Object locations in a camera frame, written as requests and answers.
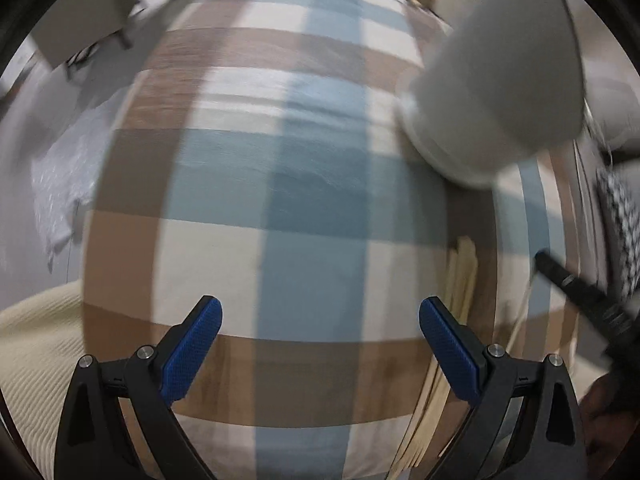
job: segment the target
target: black and white woven fabric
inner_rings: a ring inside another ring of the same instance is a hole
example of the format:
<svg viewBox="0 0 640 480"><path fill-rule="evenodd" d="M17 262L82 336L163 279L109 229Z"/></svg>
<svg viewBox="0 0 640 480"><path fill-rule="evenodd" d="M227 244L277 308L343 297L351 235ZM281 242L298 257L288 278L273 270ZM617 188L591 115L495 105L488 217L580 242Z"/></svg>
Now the black and white woven fabric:
<svg viewBox="0 0 640 480"><path fill-rule="evenodd" d="M611 170L598 170L597 185L607 227L609 291L624 302L640 280L640 213L626 183Z"/></svg>

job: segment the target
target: human hand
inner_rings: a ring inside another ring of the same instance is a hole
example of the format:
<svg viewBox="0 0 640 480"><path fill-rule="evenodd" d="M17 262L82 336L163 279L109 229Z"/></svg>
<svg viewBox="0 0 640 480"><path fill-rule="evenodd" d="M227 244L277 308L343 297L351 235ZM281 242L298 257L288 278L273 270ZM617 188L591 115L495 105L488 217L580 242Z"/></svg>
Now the human hand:
<svg viewBox="0 0 640 480"><path fill-rule="evenodd" d="M597 379L580 402L590 479L601 478L615 462L638 425L633 412L606 413L618 389L611 374Z"/></svg>

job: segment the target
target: plaid tablecloth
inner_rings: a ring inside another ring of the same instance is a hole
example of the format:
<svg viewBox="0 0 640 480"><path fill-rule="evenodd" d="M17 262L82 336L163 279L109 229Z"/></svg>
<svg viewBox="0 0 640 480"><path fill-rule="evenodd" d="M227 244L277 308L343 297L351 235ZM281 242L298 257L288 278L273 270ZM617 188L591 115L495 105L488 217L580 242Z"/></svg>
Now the plaid tablecloth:
<svg viewBox="0 0 640 480"><path fill-rule="evenodd" d="M537 250L578 265L561 155L463 190L396 127L398 78L441 36L395 0L195 0L136 78L86 248L86 348L127 356L218 297L221 333L174 411L221 479L385 477L431 357L417 308L460 235L487 343ZM516 354L569 360L574 327L536 282ZM465 410L450 396L408 478Z"/></svg>

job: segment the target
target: metal screw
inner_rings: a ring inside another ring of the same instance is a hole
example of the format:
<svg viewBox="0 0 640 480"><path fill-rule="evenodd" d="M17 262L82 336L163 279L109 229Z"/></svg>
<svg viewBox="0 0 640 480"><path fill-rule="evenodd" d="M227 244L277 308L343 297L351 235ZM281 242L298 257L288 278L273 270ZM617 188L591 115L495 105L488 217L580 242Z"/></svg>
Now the metal screw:
<svg viewBox="0 0 640 480"><path fill-rule="evenodd" d="M492 357L502 357L504 355L504 348L496 343L489 345L486 351L489 352L489 355Z"/></svg>
<svg viewBox="0 0 640 480"><path fill-rule="evenodd" d="M140 359L149 359L154 354L154 348L152 346L146 345L138 348L136 355Z"/></svg>
<svg viewBox="0 0 640 480"><path fill-rule="evenodd" d="M94 362L94 358L91 357L89 354L83 355L81 358L78 359L78 366L81 368L88 368L89 366L91 366L91 363L93 362Z"/></svg>
<svg viewBox="0 0 640 480"><path fill-rule="evenodd" d="M558 354L549 354L547 358L553 366L562 366L564 364L564 361Z"/></svg>

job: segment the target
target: blue gripper pad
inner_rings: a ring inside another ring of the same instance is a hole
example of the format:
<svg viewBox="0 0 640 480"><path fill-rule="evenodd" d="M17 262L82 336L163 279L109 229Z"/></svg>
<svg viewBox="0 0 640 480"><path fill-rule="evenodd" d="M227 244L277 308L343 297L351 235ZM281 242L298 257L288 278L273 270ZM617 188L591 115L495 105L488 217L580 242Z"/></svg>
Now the blue gripper pad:
<svg viewBox="0 0 640 480"><path fill-rule="evenodd" d="M211 298L162 368L160 394L168 406L187 394L221 326L222 306Z"/></svg>
<svg viewBox="0 0 640 480"><path fill-rule="evenodd" d="M427 298L420 305L420 329L456 397L475 406L481 395L478 367L450 326L451 322L457 322L448 312L450 319L445 320L435 301L440 302L438 298Z"/></svg>

